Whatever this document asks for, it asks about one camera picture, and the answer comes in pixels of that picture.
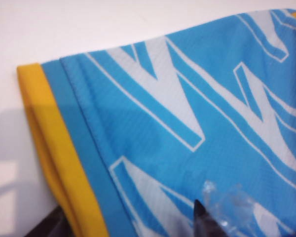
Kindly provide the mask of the clear-taped left gripper right finger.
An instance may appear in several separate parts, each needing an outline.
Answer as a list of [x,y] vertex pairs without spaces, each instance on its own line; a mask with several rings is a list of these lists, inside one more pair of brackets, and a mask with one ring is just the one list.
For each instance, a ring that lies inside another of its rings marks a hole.
[[254,215],[255,202],[240,184],[219,190],[206,181],[202,187],[202,204],[222,229],[222,237],[262,237]]

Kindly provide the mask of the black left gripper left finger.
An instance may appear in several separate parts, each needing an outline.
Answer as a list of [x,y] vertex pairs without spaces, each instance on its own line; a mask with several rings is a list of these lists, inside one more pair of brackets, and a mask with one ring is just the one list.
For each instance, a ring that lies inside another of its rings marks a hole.
[[194,201],[193,234],[195,237],[221,237],[222,229],[199,200]]

